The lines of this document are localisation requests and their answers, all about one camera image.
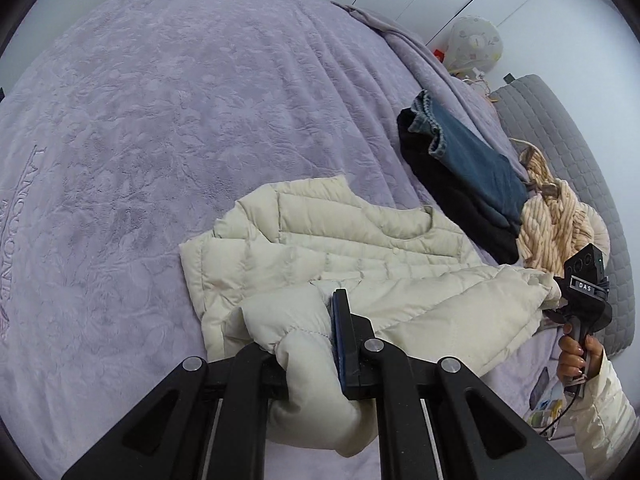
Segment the white right sleeve forearm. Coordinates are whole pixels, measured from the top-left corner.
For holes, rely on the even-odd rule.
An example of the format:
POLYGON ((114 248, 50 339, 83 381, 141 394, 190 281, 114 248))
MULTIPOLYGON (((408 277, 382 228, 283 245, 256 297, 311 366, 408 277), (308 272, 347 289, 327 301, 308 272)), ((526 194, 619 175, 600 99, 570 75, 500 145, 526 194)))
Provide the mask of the white right sleeve forearm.
POLYGON ((600 372, 568 412, 589 479, 609 479, 639 437, 639 417, 615 368, 602 354, 600 372))

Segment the person's right hand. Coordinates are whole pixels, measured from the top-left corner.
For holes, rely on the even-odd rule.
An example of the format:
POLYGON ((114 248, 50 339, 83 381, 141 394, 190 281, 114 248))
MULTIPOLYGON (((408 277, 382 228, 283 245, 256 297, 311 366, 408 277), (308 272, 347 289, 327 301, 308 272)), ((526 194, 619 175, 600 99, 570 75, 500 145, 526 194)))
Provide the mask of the person's right hand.
POLYGON ((595 336, 587 336, 585 342, 580 344, 570 334, 573 325, 566 323, 563 326, 563 336, 559 339, 561 350, 556 376, 560 382, 566 384, 572 379, 585 377, 590 380, 600 373, 604 348, 595 336))

